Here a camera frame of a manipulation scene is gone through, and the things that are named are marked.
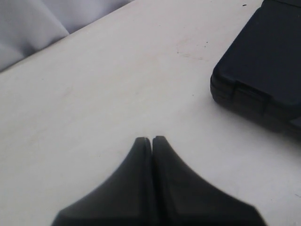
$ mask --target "white fabric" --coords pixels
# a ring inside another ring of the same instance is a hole
[[[0,0],[0,71],[131,0]]]

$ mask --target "black plastic case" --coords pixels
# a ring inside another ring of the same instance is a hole
[[[265,0],[216,65],[216,102],[301,133],[301,0]]]

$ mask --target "table surface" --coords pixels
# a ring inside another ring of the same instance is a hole
[[[0,225],[50,225],[136,137],[156,135],[269,225],[301,225],[300,143],[219,107],[209,90],[261,2],[136,0],[3,72]]]

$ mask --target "black plastic object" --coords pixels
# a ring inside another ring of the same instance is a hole
[[[216,65],[216,102],[301,133],[301,1],[265,0]]]
[[[152,226],[158,223],[151,144],[137,138],[120,167],[97,189],[60,211],[53,226]]]
[[[53,226],[264,226],[256,209],[192,171],[164,137],[134,146],[99,188],[62,210]]]

